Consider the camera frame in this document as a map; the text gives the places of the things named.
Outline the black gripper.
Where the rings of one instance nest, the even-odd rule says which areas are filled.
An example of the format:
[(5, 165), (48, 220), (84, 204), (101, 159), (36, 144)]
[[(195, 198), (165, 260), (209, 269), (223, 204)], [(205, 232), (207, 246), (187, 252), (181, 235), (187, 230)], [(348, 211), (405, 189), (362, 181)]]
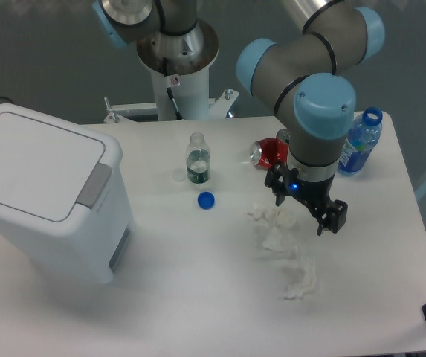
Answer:
[(318, 222), (318, 236), (324, 231), (336, 234), (346, 223), (348, 204), (329, 198), (334, 177), (334, 164), (310, 167), (277, 161), (266, 173), (265, 186), (275, 195), (277, 207), (288, 196), (306, 206)]

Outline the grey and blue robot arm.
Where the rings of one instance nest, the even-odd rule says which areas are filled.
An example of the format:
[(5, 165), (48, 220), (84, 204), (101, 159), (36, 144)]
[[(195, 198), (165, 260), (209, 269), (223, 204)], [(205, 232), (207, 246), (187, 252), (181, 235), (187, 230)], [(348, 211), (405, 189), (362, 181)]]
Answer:
[[(337, 233), (347, 204), (329, 191), (356, 104), (342, 71), (378, 53), (385, 40), (381, 17), (344, 1), (286, 1), (301, 31), (288, 45), (256, 39), (236, 63), (248, 93), (266, 105), (290, 133), (288, 156), (268, 170), (265, 185), (277, 204), (292, 197)], [(149, 69), (161, 120), (208, 118), (209, 83), (187, 82), (209, 69), (219, 52), (216, 32), (195, 1), (95, 1), (94, 12), (117, 47), (135, 44)]]

